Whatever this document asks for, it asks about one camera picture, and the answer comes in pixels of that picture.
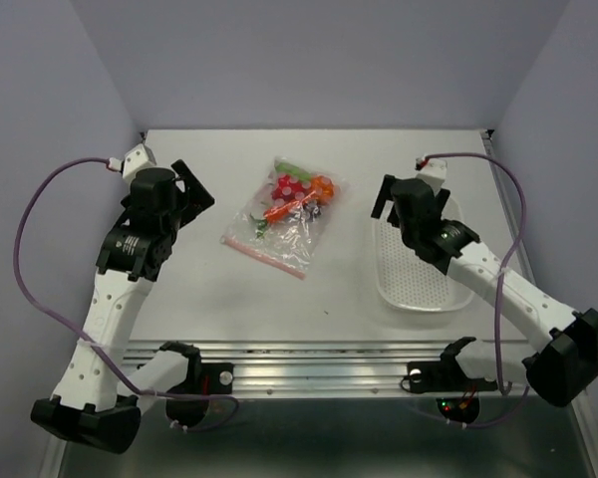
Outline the orange toy pumpkin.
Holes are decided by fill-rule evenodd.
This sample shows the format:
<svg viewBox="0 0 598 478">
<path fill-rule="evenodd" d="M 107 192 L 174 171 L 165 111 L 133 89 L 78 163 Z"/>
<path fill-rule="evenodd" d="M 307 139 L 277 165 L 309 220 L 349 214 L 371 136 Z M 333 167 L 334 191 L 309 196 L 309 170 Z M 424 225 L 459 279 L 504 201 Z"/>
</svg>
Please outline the orange toy pumpkin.
<svg viewBox="0 0 598 478">
<path fill-rule="evenodd" d="M 311 191 L 314 193 L 314 197 L 322 203 L 330 202 L 336 195 L 337 190 L 338 187 L 328 176 L 316 175 L 311 179 Z"/>
</svg>

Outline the purple toy eggplant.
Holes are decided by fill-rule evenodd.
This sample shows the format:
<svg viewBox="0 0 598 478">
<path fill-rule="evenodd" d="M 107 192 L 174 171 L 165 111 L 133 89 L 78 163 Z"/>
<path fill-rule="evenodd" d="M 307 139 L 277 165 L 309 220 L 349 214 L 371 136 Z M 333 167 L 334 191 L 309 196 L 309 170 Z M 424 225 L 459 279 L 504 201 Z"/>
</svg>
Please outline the purple toy eggplant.
<svg viewBox="0 0 598 478">
<path fill-rule="evenodd" d="M 303 223 L 313 223 L 318 221 L 324 213 L 324 209 L 317 202 L 308 202 L 301 206 L 298 214 L 298 218 Z"/>
</svg>

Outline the orange toy carrot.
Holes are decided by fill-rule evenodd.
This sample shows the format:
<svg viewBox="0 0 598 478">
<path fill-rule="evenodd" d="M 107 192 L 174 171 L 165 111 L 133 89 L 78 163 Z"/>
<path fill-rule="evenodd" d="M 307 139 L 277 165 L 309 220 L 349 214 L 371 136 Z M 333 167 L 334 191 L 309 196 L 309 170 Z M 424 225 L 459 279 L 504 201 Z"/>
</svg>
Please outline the orange toy carrot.
<svg viewBox="0 0 598 478">
<path fill-rule="evenodd" d="M 308 202 L 317 202 L 313 193 L 301 200 L 295 200 L 282 205 L 274 205 L 273 201 L 268 204 L 263 201 L 253 201 L 248 206 L 248 219 L 254 227 L 256 238 L 262 238 L 265 233 L 274 225 L 288 221 L 290 218 L 298 218 L 301 206 Z"/>
</svg>

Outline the green toy bitter gourd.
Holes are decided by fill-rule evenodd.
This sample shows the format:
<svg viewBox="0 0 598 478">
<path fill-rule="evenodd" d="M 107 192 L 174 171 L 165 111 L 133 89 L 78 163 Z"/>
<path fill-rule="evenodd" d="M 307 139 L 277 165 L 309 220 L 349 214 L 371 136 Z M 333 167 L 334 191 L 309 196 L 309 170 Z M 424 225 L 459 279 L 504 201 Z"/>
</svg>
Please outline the green toy bitter gourd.
<svg viewBox="0 0 598 478">
<path fill-rule="evenodd" d="M 295 177 L 302 182 L 310 181 L 312 179 L 312 174 L 310 172 L 287 161 L 276 160 L 274 168 L 279 175 L 286 174 Z"/>
</svg>

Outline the clear pink-dotted zip bag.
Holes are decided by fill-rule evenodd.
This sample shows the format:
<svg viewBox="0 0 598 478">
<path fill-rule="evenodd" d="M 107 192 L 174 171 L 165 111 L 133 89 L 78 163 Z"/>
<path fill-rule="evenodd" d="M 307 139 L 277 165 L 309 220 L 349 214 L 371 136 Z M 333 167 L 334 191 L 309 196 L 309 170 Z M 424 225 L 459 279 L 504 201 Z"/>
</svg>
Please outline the clear pink-dotted zip bag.
<svg viewBox="0 0 598 478">
<path fill-rule="evenodd" d="M 290 218 L 288 221 L 274 224 L 262 238 L 256 238 L 254 227 L 248 219 L 247 209 L 253 201 L 263 201 L 268 204 L 272 202 L 271 192 L 279 176 L 274 168 L 276 160 L 293 163 L 310 172 L 312 177 L 328 176 L 338 190 L 328 203 L 322 203 L 316 199 L 324 209 L 323 216 L 318 221 L 307 224 L 300 219 Z M 339 208 L 339 204 L 343 202 L 348 189 L 349 182 L 339 174 L 323 168 L 308 167 L 285 156 L 277 156 L 260 187 L 227 225 L 220 242 L 263 264 L 298 279 L 303 279 L 312 262 L 319 240 L 331 222 L 334 212 Z"/>
</svg>

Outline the red toy bell pepper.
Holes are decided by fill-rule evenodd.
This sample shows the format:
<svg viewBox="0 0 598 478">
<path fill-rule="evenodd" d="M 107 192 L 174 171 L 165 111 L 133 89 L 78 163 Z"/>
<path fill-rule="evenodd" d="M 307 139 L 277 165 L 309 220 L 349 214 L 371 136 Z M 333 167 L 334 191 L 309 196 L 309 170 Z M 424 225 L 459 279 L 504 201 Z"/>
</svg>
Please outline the red toy bell pepper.
<svg viewBox="0 0 598 478">
<path fill-rule="evenodd" d="M 310 188 L 309 181 L 303 181 L 295 175 L 279 175 L 271 192 L 271 199 L 274 205 L 301 200 L 307 195 Z"/>
</svg>

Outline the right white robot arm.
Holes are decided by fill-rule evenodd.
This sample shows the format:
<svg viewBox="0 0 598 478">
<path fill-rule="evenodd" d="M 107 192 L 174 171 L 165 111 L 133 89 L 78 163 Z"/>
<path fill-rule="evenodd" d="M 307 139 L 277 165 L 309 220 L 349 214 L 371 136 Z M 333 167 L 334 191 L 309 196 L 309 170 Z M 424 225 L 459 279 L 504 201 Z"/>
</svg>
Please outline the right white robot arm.
<svg viewBox="0 0 598 478">
<path fill-rule="evenodd" d="M 418 260 L 490 304 L 527 342 L 488 343 L 460 338 L 433 360 L 411 361 L 407 391 L 492 391 L 498 380 L 522 384 L 547 403 L 564 407 L 598 377 L 598 311 L 584 312 L 548 297 L 505 268 L 463 223 L 443 217 L 449 191 L 419 178 L 384 177 L 371 216 L 385 216 Z"/>
</svg>

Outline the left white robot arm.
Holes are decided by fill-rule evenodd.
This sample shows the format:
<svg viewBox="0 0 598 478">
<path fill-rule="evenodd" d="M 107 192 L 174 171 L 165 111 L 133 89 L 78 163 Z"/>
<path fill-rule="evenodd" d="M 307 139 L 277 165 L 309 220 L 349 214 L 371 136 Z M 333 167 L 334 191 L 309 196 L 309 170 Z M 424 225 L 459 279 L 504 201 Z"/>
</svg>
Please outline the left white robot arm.
<svg viewBox="0 0 598 478">
<path fill-rule="evenodd" d="M 69 364 L 50 397 L 38 399 L 32 421 L 56 437 L 110 453 L 126 452 L 143 415 L 159 400 L 191 412 L 197 425 L 208 409 L 199 348 L 163 344 L 134 376 L 121 370 L 131 332 L 181 228 L 214 199 L 181 159 L 159 167 L 150 159 L 109 159 L 105 166 L 129 185 L 123 212 L 107 233 L 97 261 L 91 305 L 82 326 L 32 299 L 43 314 L 77 335 Z"/>
</svg>

